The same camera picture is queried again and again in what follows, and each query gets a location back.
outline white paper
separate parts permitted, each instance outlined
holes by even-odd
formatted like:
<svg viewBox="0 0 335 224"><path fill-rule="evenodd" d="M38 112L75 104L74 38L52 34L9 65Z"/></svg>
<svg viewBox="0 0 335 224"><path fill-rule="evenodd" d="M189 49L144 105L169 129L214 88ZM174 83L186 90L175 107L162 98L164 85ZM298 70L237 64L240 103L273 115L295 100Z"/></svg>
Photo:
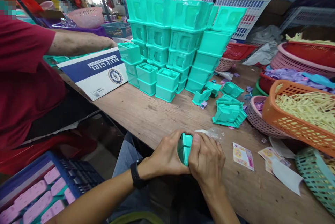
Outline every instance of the white paper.
<svg viewBox="0 0 335 224"><path fill-rule="evenodd" d="M295 154L282 142L280 139L269 137L270 143L273 149L278 153L279 156L284 158L295 158Z"/></svg>
<svg viewBox="0 0 335 224"><path fill-rule="evenodd" d="M272 171L274 175L289 189L300 195L299 184L303 180L299 174L282 164L279 160L272 160Z"/></svg>

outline blue plastic basket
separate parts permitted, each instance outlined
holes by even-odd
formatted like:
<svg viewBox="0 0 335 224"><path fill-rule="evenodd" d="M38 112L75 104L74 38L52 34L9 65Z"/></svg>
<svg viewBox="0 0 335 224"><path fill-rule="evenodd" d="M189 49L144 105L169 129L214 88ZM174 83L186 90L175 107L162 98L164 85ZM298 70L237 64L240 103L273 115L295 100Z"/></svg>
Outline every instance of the blue plastic basket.
<svg viewBox="0 0 335 224"><path fill-rule="evenodd" d="M120 38L126 38L132 34L132 30L130 28L129 23L106 23L101 25L104 27L106 34L109 37L120 37Z"/></svg>

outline pink plastic basket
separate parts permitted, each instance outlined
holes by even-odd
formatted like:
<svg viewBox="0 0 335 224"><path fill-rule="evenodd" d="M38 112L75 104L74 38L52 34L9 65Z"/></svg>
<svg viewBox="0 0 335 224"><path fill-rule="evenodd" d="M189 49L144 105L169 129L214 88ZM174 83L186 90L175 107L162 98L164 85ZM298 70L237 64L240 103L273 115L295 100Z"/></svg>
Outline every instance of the pink plastic basket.
<svg viewBox="0 0 335 224"><path fill-rule="evenodd" d="M262 119L262 114L255 107L255 103L264 102L266 100L266 96L254 96L251 98L250 106L247 107L246 113L248 115L247 119L260 132L268 135L270 137L275 137L278 139L287 139L290 138L284 132L278 130L277 128L269 125Z"/></svg>
<svg viewBox="0 0 335 224"><path fill-rule="evenodd" d="M228 58L221 58L219 65L216 67L216 71L222 72L229 70L234 64L241 60L233 60Z"/></svg>
<svg viewBox="0 0 335 224"><path fill-rule="evenodd" d="M77 9L68 13L67 16L81 28L95 29L104 24L101 7Z"/></svg>
<svg viewBox="0 0 335 224"><path fill-rule="evenodd" d="M278 45L278 53L275 55L270 63L270 66L273 69L295 69L301 72L320 74L327 78L335 77L335 68L315 64L302 58L296 57L295 55L285 50L286 45L287 43L282 43Z"/></svg>

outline cardboard box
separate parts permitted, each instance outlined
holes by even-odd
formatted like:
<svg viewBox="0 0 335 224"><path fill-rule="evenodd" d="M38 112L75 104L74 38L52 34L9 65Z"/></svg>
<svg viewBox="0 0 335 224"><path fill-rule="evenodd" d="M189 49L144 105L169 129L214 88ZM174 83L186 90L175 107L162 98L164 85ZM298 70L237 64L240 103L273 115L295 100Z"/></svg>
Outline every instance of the cardboard box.
<svg viewBox="0 0 335 224"><path fill-rule="evenodd" d="M57 66L92 101L128 82L126 66L121 61L117 47L63 62Z"/></svg>

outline black watch strap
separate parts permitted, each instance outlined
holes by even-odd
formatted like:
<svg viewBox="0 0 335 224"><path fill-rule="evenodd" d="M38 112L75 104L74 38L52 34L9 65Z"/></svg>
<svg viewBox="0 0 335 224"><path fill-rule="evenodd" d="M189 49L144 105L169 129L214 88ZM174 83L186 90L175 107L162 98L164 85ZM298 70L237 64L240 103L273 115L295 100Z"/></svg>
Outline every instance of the black watch strap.
<svg viewBox="0 0 335 224"><path fill-rule="evenodd" d="M145 180L142 180L139 176L139 173L137 171L137 166L143 161L143 159L139 159L132 163L130 165L130 171L132 173L132 178L133 178L133 185L137 189L142 189L147 185L147 182Z"/></svg>

